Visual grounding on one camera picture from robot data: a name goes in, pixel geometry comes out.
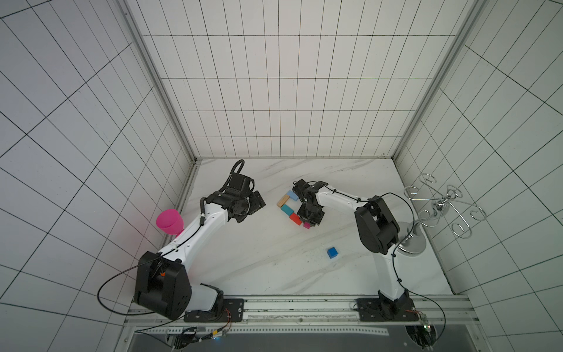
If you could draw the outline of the red block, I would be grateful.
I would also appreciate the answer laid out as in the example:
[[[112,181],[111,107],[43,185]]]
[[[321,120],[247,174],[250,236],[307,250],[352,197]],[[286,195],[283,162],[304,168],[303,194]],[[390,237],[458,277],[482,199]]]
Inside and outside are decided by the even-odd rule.
[[[301,226],[301,225],[303,224],[303,222],[302,222],[302,220],[300,219],[300,217],[299,217],[297,214],[295,214],[295,213],[292,213],[292,214],[290,215],[290,220],[293,221],[294,223],[296,223],[298,226]]]

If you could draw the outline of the light blue block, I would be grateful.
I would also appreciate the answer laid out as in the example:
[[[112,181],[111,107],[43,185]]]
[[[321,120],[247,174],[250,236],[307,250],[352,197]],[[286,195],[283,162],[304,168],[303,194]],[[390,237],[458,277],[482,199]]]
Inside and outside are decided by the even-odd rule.
[[[289,198],[294,200],[294,201],[299,200],[299,196],[296,193],[294,193],[293,191],[288,191],[287,196],[289,196]]]

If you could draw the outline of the teal block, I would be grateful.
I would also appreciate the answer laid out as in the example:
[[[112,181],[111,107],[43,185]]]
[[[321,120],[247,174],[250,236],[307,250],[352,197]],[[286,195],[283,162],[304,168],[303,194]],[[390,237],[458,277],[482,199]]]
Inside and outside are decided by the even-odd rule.
[[[288,216],[292,216],[294,214],[294,211],[291,207],[289,207],[288,205],[283,205],[281,207],[281,210],[286,213]]]

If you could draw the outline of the tan wooden block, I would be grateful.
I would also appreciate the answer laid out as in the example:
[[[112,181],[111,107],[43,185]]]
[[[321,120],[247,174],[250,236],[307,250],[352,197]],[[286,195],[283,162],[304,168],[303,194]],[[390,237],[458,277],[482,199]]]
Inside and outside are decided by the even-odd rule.
[[[277,206],[279,208],[283,207],[286,202],[290,199],[290,196],[288,194],[285,194],[278,202],[277,202]]]

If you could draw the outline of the dark blue cube block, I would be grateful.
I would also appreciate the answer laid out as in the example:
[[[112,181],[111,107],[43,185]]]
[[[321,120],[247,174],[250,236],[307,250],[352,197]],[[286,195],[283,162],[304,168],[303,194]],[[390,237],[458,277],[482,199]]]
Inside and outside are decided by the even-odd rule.
[[[329,248],[326,253],[330,259],[334,259],[338,255],[338,252],[334,247]]]

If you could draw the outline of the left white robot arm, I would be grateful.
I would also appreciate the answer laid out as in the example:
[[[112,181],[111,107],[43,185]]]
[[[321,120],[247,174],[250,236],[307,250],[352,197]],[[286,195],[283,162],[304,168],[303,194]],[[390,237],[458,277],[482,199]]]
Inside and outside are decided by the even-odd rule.
[[[163,249],[141,256],[133,302],[170,320],[196,311],[221,316],[225,311],[223,291],[207,284],[191,284],[189,268],[199,250],[228,221],[241,223],[264,207],[254,180],[232,172],[217,192],[200,200],[199,218]]]

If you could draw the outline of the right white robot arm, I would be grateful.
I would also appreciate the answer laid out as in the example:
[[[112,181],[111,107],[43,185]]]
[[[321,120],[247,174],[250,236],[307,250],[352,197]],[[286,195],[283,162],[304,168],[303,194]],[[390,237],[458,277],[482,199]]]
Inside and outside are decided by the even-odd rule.
[[[321,224],[325,208],[354,217],[359,240],[372,253],[378,275],[375,303],[369,307],[357,301],[356,306],[360,311],[387,321],[401,318],[412,303],[394,268],[394,251],[400,243],[400,225],[384,198],[373,196],[362,199],[332,189],[326,182],[303,179],[293,183],[293,193],[301,202],[297,216],[312,227]]]

